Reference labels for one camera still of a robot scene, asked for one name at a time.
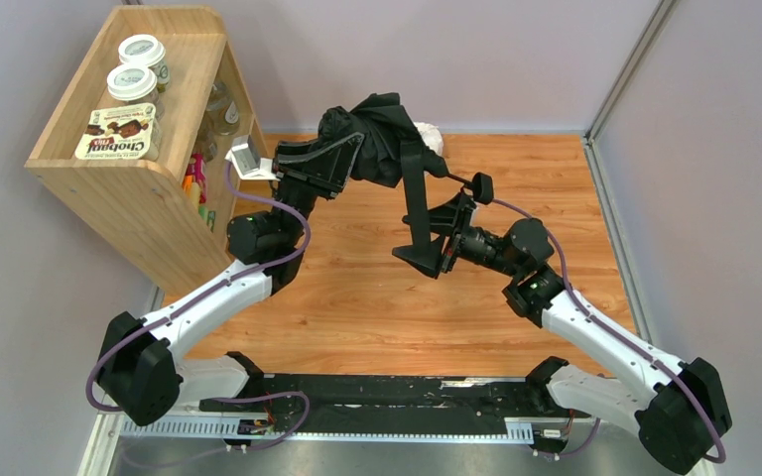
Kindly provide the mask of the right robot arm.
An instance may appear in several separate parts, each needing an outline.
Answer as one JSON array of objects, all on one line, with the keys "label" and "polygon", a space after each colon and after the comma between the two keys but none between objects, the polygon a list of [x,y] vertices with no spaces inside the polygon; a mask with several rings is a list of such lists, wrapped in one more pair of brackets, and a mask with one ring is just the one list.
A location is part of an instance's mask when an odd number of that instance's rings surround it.
[{"label": "right robot arm", "polygon": [[717,369],[684,360],[626,330],[572,284],[568,267],[550,265],[563,249],[538,218],[523,213],[503,235],[472,224],[479,198],[465,191],[428,207],[406,195],[404,222],[412,243],[394,255],[437,278],[463,260],[509,278],[503,290],[513,312],[554,333],[606,370],[598,377],[551,357],[531,374],[547,400],[612,423],[635,435],[666,469],[685,475],[703,461],[727,459],[722,439],[732,419]]}]

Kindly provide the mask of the Chobani yogurt flip pack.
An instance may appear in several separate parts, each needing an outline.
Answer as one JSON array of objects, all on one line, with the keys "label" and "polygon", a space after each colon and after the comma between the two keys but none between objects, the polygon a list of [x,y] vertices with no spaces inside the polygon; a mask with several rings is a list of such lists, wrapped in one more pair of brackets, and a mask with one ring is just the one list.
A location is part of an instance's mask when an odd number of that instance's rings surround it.
[{"label": "Chobani yogurt flip pack", "polygon": [[162,130],[153,103],[93,110],[74,156],[79,160],[147,160],[159,158]]}]

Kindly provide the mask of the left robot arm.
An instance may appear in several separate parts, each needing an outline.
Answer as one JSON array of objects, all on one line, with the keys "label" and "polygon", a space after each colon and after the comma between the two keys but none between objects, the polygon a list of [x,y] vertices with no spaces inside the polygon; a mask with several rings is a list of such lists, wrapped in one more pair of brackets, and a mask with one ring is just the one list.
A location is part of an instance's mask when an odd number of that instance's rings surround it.
[{"label": "left robot arm", "polygon": [[227,188],[267,210],[229,220],[233,260],[214,278],[141,317],[122,312],[112,318],[85,384],[88,402],[148,425],[180,405],[237,397],[249,379],[242,363],[231,356],[187,355],[229,318],[292,282],[311,243],[309,217],[317,200],[343,192],[363,142],[360,132],[284,142],[275,158],[262,158],[245,173],[242,161],[256,155],[236,141],[225,158]]}]

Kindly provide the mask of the aluminium frame rail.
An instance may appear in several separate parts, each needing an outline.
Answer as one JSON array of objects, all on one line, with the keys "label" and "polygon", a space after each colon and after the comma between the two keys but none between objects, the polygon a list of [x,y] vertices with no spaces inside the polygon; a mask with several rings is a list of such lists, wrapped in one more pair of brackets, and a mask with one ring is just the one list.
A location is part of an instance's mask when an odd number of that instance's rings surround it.
[{"label": "aluminium frame rail", "polygon": [[558,461],[579,453],[570,428],[586,417],[635,434],[674,473],[709,473],[696,458],[697,437],[675,436],[636,393],[572,366],[543,367],[525,378],[255,372],[237,399],[185,404],[144,422],[100,416],[81,470],[110,470],[125,436],[205,438],[227,451],[290,440],[508,444]]}]

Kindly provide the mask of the wooden shelf unit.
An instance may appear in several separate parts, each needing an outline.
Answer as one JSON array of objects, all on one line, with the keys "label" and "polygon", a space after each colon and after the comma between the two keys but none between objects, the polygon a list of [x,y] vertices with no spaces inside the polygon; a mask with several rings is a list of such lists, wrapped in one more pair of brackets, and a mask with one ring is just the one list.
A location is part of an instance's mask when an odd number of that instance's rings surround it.
[{"label": "wooden shelf unit", "polygon": [[[74,156],[95,109],[114,99],[106,77],[119,44],[134,34],[167,49],[171,84],[164,96],[163,140],[156,161],[88,161]],[[208,225],[183,190],[184,174],[210,86],[222,81],[240,112],[239,134],[268,148],[220,14],[207,6],[118,6],[71,79],[26,168],[161,290],[184,295],[231,263],[226,226],[235,197],[220,160],[206,167]]]}]

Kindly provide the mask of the white lidded cup near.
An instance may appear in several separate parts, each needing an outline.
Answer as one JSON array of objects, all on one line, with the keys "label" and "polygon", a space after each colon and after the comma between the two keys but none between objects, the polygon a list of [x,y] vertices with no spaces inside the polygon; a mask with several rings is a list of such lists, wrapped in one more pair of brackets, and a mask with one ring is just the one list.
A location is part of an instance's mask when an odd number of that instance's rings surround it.
[{"label": "white lidded cup near", "polygon": [[155,110],[155,117],[163,117],[165,106],[159,82],[149,68],[132,63],[120,64],[107,74],[106,84],[114,99],[127,105],[150,103]]}]

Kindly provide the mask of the black folding umbrella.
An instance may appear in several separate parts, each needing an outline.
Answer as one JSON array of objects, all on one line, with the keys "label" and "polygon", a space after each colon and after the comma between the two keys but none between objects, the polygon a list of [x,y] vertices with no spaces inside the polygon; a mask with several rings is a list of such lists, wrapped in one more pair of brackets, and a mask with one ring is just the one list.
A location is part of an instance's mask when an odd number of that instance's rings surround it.
[{"label": "black folding umbrella", "polygon": [[424,174],[461,182],[479,203],[494,199],[490,176],[478,173],[464,179],[450,172],[445,158],[426,144],[396,92],[372,93],[350,110],[327,109],[318,122],[318,145],[330,145],[355,132],[364,140],[350,176],[391,188],[404,184],[411,249],[421,252],[431,243]]}]

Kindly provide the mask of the white lidded cup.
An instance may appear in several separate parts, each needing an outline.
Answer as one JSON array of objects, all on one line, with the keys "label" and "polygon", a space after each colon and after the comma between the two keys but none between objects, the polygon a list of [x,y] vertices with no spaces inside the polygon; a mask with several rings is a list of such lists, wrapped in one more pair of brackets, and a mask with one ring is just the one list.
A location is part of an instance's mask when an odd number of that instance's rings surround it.
[{"label": "white lidded cup", "polygon": [[142,65],[152,71],[157,78],[160,93],[166,91],[171,79],[166,53],[165,45],[149,34],[133,35],[118,46],[120,62]]},{"label": "white lidded cup", "polygon": [[106,84],[114,99],[127,105],[150,103],[155,110],[155,117],[163,117],[165,106],[159,82],[149,68],[132,63],[120,64],[107,74]]}]

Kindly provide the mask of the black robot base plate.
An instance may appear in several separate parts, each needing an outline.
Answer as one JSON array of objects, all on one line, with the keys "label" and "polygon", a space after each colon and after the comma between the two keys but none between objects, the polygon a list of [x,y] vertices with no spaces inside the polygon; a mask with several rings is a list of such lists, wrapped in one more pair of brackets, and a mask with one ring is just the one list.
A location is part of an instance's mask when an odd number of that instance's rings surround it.
[{"label": "black robot base plate", "polygon": [[265,374],[241,397],[263,403],[203,400],[205,412],[263,412],[277,430],[401,435],[497,435],[508,417],[553,418],[570,413],[530,389],[522,378],[389,375]]}]

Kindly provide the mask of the corner aluminium post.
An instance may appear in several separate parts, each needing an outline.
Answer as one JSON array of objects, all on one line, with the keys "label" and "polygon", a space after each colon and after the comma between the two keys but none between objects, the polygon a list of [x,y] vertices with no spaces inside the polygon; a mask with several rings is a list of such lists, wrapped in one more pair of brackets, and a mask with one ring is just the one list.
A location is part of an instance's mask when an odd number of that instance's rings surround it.
[{"label": "corner aluminium post", "polygon": [[649,20],[638,37],[638,40],[631,49],[624,65],[619,70],[590,126],[586,129],[584,139],[587,143],[595,141],[602,134],[615,107],[626,92],[639,67],[642,65],[646,54],[651,50],[656,40],[663,32],[670,17],[679,4],[679,0],[660,0],[656,3]]}]

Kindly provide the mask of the white lidded cup far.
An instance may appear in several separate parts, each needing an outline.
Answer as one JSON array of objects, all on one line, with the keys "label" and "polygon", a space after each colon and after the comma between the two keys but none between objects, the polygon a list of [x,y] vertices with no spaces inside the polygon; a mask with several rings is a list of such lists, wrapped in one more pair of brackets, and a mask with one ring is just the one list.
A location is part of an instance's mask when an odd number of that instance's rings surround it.
[{"label": "white lidded cup far", "polygon": [[171,79],[166,53],[165,45],[149,34],[133,35],[118,46],[120,62],[142,65],[152,71],[157,78],[160,93],[166,91]]}]

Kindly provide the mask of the white paper towel roll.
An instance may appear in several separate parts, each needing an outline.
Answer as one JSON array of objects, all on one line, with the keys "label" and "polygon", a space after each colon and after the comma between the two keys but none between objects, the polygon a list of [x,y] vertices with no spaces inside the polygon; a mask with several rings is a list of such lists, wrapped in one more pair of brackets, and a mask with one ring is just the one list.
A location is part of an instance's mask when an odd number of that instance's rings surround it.
[{"label": "white paper towel roll", "polygon": [[414,125],[423,142],[421,154],[423,156],[434,154],[442,157],[444,155],[445,140],[439,127],[431,123],[419,121],[415,122]]}]

